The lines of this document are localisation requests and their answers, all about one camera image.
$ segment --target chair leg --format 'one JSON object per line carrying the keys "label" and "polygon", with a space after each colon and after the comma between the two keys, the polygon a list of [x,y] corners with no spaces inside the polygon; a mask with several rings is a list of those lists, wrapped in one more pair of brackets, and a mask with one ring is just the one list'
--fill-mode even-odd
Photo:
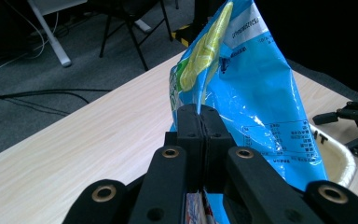
{"label": "chair leg", "polygon": [[139,57],[141,58],[142,64],[144,65],[145,71],[148,71],[149,68],[147,67],[147,64],[146,64],[144,55],[143,55],[143,53],[141,52],[141,49],[139,48],[138,41],[136,40],[135,34],[133,33],[133,30],[132,30],[133,23],[131,23],[130,21],[126,21],[126,24],[127,24],[127,28],[128,28],[129,31],[130,31],[130,35],[131,35],[132,42],[133,42],[133,44],[134,44],[135,47],[136,47],[136,51],[138,51],[138,55],[139,55]]}
{"label": "chair leg", "polygon": [[159,2],[161,3],[162,14],[164,15],[165,24],[167,25],[168,36],[170,37],[170,40],[173,41],[170,23],[168,22],[167,12],[165,11],[164,0],[160,0]]}
{"label": "chair leg", "polygon": [[104,46],[105,46],[105,43],[106,43],[106,39],[109,35],[109,27],[110,27],[110,21],[112,20],[112,16],[108,16],[107,17],[107,20],[106,20],[106,25],[105,25],[105,31],[104,31],[104,34],[103,34],[103,44],[101,45],[101,51],[100,51],[100,58],[103,57],[103,50],[104,50]]}

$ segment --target blue plastic bag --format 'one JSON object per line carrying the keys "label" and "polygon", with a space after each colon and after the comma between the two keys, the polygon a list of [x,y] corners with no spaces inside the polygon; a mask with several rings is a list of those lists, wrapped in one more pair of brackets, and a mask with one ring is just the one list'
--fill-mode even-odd
{"label": "blue plastic bag", "polygon": [[290,185],[327,179],[292,70],[253,0],[217,10],[172,69],[170,99],[173,129],[181,105],[209,105]]}

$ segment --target light wood tabletop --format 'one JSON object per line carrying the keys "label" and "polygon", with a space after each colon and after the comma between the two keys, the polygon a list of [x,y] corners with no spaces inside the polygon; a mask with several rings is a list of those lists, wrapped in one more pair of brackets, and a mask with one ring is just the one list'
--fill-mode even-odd
{"label": "light wood tabletop", "polygon": [[[172,124],[168,74],[181,54],[0,153],[0,223],[62,223],[91,183],[129,184],[143,175]],[[295,73],[311,118],[349,100]],[[341,143],[358,137],[351,120],[318,128]],[[350,189],[358,195],[357,171]]]}

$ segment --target black chair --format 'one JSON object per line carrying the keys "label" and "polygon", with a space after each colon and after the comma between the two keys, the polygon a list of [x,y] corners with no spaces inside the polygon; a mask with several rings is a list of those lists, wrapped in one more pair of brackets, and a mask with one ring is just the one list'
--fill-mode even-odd
{"label": "black chair", "polygon": [[[140,20],[147,12],[150,11],[157,3],[161,4],[163,19],[150,31],[145,34],[145,37],[138,41],[132,27],[135,22]],[[106,43],[106,39],[109,38],[112,34],[118,31],[123,25],[126,25],[131,39],[138,51],[139,57],[141,58],[142,64],[144,65],[145,70],[148,70],[147,64],[143,53],[141,52],[140,46],[146,41],[148,37],[163,23],[167,25],[168,35],[171,41],[173,41],[171,35],[171,28],[168,23],[167,12],[165,10],[163,0],[89,0],[88,5],[95,10],[96,12],[103,13],[107,15],[105,30],[103,34],[103,44],[101,46],[100,58],[103,57],[103,50]],[[117,18],[123,20],[113,32],[109,33],[110,22],[112,18]]]}

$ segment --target chip bag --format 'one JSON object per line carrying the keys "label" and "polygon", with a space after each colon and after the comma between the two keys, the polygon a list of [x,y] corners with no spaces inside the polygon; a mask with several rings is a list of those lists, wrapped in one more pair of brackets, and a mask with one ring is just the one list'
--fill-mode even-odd
{"label": "chip bag", "polygon": [[208,105],[238,146],[258,150],[290,185],[327,179],[292,70],[253,0],[217,10],[172,68],[170,100],[173,130],[180,106]]}

